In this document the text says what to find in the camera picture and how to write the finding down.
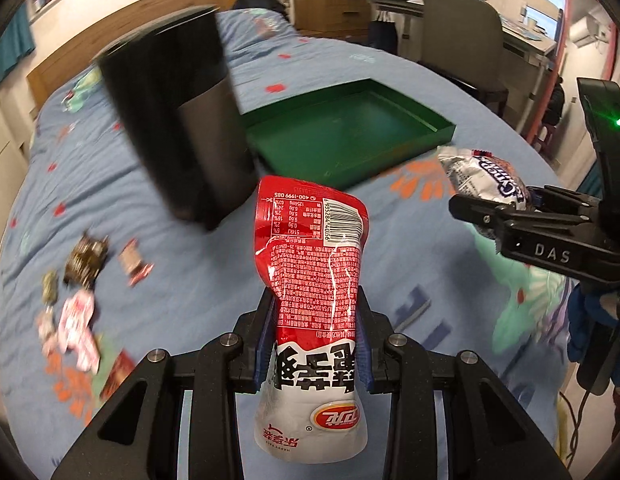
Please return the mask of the right gloved hand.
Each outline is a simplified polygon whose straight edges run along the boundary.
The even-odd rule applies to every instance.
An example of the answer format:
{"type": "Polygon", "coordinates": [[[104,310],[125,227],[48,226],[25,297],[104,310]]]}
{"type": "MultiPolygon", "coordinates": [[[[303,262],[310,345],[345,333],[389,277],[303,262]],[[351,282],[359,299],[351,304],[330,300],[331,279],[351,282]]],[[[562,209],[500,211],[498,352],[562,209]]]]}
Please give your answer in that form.
{"type": "Polygon", "coordinates": [[[597,294],[579,284],[568,298],[568,358],[579,365],[577,382],[594,396],[620,388],[620,292],[597,294]]]}

